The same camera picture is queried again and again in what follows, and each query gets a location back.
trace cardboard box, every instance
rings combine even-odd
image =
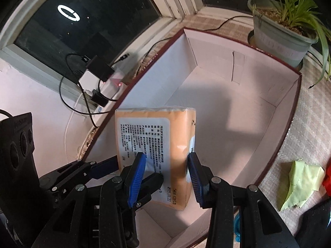
[[[182,29],[128,86],[85,157],[116,155],[116,108],[193,107],[201,164],[230,184],[258,184],[284,141],[300,87],[300,73],[259,49]],[[150,202],[136,216],[139,247],[192,247],[206,237],[210,214],[193,191],[184,211]]]

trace white label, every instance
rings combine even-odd
[[[267,36],[262,31],[256,29],[256,32],[254,30],[254,36],[257,40],[260,40],[264,45],[266,45],[268,48],[273,49],[277,51],[279,54],[281,54],[283,57],[292,59],[292,60],[302,60],[303,57],[306,54],[305,52],[296,51],[293,49],[290,49],[279,42],[275,41],[274,39]]]
[[[132,165],[138,152],[146,154],[144,177],[162,173],[164,182],[152,199],[171,204],[170,121],[168,118],[128,118],[117,120],[120,169]]]
[[[189,153],[194,152],[194,144],[195,144],[195,135],[190,140],[190,149],[188,151]],[[188,168],[186,169],[186,181],[188,183],[191,183],[191,176],[190,176],[190,172],[188,171]]]

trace gray flower pot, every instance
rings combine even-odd
[[[251,11],[253,6],[259,9],[279,8],[273,0],[248,0]],[[293,67],[297,67],[304,58],[309,47],[318,41],[317,34],[305,37],[277,24],[266,16],[254,11],[254,40],[258,48],[282,59]]]

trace white wall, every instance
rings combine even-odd
[[[71,106],[75,102],[65,98]],[[67,133],[67,153],[64,133],[71,115],[57,92],[34,81],[0,59],[0,109],[13,116],[31,112],[34,133],[34,161],[39,176],[55,170],[77,157],[77,150],[92,124],[88,117],[74,114]]]

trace plastic wrapping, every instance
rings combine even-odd
[[[191,194],[187,155],[194,151],[196,111],[178,106],[117,109],[116,141],[120,171],[138,152],[147,156],[145,176],[163,174],[152,200],[183,210]]]

